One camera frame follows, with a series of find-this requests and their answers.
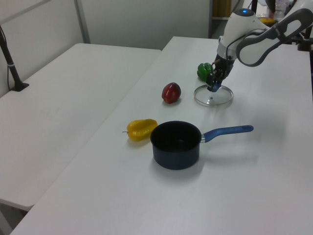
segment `blue handle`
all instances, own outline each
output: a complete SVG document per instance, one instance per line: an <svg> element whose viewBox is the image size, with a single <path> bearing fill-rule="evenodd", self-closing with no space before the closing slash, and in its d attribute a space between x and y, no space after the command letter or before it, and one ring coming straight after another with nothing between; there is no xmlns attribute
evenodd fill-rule
<svg viewBox="0 0 313 235"><path fill-rule="evenodd" d="M212 131L204 133L205 143L209 142L210 140L214 139L216 136L221 135L228 135L228 134L237 134L237 133L244 133L253 131L253 126L232 126L232 127L225 127L214 129Z"/></svg>

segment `bell pepper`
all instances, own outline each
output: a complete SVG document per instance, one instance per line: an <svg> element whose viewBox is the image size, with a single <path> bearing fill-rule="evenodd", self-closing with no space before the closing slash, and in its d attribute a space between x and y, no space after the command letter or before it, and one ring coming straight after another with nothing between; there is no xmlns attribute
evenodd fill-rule
<svg viewBox="0 0 313 235"><path fill-rule="evenodd" d="M141 119L131 121L127 125L128 137L133 141L141 141L150 137L151 132L157 127L157 121L153 119Z"/></svg>
<svg viewBox="0 0 313 235"><path fill-rule="evenodd" d="M213 72L213 67L210 63L201 63L198 66L197 75L199 79L203 82L206 82L207 76Z"/></svg>

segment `dark blue saucepan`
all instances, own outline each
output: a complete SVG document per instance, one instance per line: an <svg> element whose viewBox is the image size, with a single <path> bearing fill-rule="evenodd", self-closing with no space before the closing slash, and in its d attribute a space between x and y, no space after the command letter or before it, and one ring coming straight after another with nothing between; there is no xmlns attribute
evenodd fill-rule
<svg viewBox="0 0 313 235"><path fill-rule="evenodd" d="M204 134L184 121L169 121L157 126L151 133L153 156L162 167L181 170L192 166L199 158L200 142L209 142L216 136L250 132L253 126L219 128Z"/></svg>

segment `wall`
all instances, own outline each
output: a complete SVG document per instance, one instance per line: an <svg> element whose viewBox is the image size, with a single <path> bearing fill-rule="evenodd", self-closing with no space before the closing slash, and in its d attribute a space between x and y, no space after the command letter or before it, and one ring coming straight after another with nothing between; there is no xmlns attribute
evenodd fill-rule
<svg viewBox="0 0 313 235"><path fill-rule="evenodd" d="M50 0L3 23L7 44L22 81L76 43L82 43L74 0ZM0 51L0 97L8 92ZM13 87L10 74L10 86Z"/></svg>
<svg viewBox="0 0 313 235"><path fill-rule="evenodd" d="M163 49L173 36L208 38L211 0L81 0L90 42Z"/></svg>
<svg viewBox="0 0 313 235"><path fill-rule="evenodd" d="M0 1L0 24L36 8L50 0L1 0Z"/></svg>
<svg viewBox="0 0 313 235"><path fill-rule="evenodd" d="M236 4L238 3L237 7L235 9L240 9L243 7L243 4L244 4L245 0L239 0L239 3L238 3L238 0L231 0L231 10L234 9L234 7L236 6Z"/></svg>

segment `green bell pepper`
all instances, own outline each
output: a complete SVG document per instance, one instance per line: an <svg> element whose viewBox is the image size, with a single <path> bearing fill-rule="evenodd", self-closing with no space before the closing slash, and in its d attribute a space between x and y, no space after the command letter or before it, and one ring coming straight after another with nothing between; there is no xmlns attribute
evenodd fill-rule
<svg viewBox="0 0 313 235"><path fill-rule="evenodd" d="M203 82L206 82L207 76L213 72L213 67L211 64L209 63L201 63L198 66L198 71L197 71L197 75L199 77L199 79Z"/></svg>

